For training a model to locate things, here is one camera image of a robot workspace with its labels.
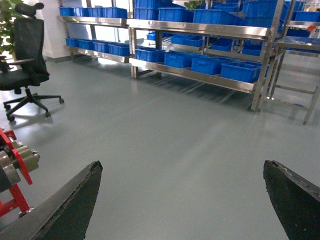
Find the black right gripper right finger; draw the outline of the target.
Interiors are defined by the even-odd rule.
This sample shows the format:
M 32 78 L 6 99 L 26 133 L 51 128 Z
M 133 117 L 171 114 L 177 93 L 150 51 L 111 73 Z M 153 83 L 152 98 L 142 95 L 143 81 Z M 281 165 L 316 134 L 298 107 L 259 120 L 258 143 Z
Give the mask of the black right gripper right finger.
M 263 179 L 290 240 L 320 238 L 320 188 L 278 161 L 266 160 Z

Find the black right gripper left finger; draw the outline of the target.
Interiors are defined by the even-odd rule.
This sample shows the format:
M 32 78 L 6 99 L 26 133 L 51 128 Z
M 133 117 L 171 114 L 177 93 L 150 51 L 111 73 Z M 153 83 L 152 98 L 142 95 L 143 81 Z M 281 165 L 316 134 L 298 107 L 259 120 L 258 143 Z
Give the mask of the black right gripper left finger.
M 94 161 L 30 213 L 0 232 L 2 240 L 83 240 L 93 215 L 103 167 Z

